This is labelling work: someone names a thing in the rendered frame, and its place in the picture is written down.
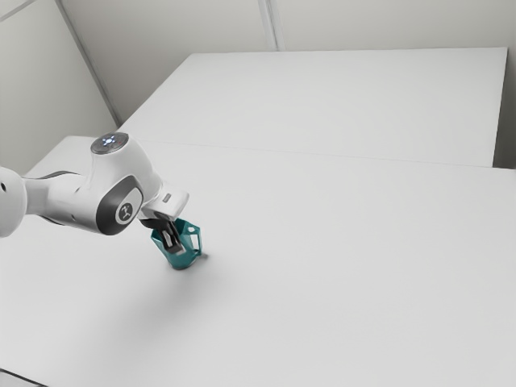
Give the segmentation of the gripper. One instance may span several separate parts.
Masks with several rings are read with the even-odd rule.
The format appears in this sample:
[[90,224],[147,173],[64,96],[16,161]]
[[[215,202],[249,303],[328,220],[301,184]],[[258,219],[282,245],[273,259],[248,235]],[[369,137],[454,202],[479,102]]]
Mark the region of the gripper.
[[169,221],[167,217],[140,218],[139,220],[146,228],[158,231],[163,253],[170,255],[181,255],[185,253],[185,248],[180,240],[178,231],[173,222]]

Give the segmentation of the teal faceted mug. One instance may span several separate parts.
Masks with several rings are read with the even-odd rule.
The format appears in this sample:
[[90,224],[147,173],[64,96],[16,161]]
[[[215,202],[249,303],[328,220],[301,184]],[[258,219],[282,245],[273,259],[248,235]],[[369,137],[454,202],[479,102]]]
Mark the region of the teal faceted mug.
[[174,269],[185,269],[202,254],[201,230],[199,227],[181,218],[173,221],[173,224],[178,231],[180,240],[185,248],[185,253],[181,255],[163,253],[161,250],[162,245],[158,231],[152,230],[151,237],[155,245]]

